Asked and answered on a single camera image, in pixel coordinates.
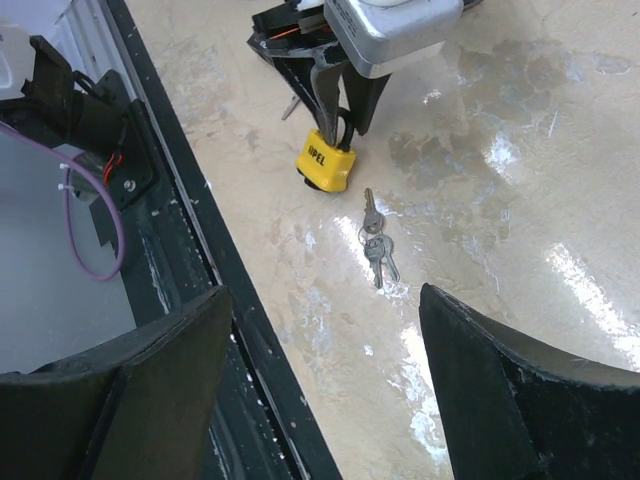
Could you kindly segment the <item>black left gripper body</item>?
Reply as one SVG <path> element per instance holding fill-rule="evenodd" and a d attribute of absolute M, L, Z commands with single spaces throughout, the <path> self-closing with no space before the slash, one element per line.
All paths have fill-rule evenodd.
<path fill-rule="evenodd" d="M 317 92 L 321 73 L 345 62 L 322 1 L 282 1 L 254 14 L 247 44 L 273 66 L 316 120 L 331 111 Z"/>

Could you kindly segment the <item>yellow black padlock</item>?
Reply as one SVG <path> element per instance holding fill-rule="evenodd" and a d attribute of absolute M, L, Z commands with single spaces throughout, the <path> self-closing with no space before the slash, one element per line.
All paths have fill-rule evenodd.
<path fill-rule="evenodd" d="M 346 190 L 348 176 L 356 160 L 356 152 L 351 146 L 355 132 L 351 112 L 340 107 L 338 116 L 344 121 L 343 137 L 338 144 L 328 144 L 319 130 L 311 130 L 296 159 L 297 171 L 304 177 L 304 182 L 327 193 Z"/>

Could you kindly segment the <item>silver key bunch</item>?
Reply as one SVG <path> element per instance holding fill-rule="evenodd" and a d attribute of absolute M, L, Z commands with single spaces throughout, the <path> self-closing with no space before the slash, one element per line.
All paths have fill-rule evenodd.
<path fill-rule="evenodd" d="M 364 198 L 364 218 L 360 229 L 360 232 L 365 234 L 363 250 L 374 274 L 374 285 L 377 289 L 381 289 L 383 267 L 387 268 L 393 281 L 400 280 L 400 272 L 393 258 L 394 241 L 383 231 L 385 218 L 376 207 L 371 188 L 364 190 Z"/>

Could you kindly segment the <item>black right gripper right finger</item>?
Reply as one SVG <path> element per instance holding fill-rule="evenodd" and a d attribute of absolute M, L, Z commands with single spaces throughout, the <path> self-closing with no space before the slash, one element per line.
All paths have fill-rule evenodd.
<path fill-rule="evenodd" d="M 419 317 L 457 479 L 636 479 L 639 375 L 424 284 Z"/>

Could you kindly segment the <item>orange padlock key bunch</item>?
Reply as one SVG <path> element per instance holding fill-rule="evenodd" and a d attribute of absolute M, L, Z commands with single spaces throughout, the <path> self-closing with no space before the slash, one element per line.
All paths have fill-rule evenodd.
<path fill-rule="evenodd" d="M 298 96 L 293 96 L 285 111 L 283 112 L 281 120 L 286 121 L 300 103 L 301 99 Z"/>

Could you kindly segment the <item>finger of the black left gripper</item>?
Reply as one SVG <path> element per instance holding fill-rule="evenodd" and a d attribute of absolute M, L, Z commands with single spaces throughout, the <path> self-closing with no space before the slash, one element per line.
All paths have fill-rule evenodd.
<path fill-rule="evenodd" d="M 345 68 L 345 52 L 341 47 L 323 47 L 314 52 L 311 87 L 315 95 L 316 121 L 324 140 L 337 144 L 339 81 Z"/>
<path fill-rule="evenodd" d="M 343 71 L 344 89 L 355 130 L 360 136 L 367 134 L 379 99 L 391 75 L 365 78 L 348 63 Z"/>

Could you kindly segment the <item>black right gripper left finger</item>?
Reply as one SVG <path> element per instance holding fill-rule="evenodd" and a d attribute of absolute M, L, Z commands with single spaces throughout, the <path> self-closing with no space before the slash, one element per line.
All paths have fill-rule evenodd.
<path fill-rule="evenodd" d="M 30 373 L 1 377 L 5 479 L 196 479 L 228 349 L 231 295 Z"/>

